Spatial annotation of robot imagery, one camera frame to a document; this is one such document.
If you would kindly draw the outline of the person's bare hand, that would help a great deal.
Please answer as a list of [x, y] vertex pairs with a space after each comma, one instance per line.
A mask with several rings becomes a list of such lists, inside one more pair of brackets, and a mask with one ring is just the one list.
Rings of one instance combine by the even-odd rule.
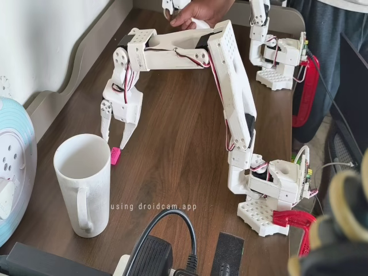
[[181, 28], [182, 30], [197, 27], [197, 24], [192, 21], [193, 18], [203, 20], [213, 28], [221, 21], [234, 3], [234, 0], [191, 1], [176, 16], [170, 15], [168, 10], [165, 10], [165, 16], [172, 27]]

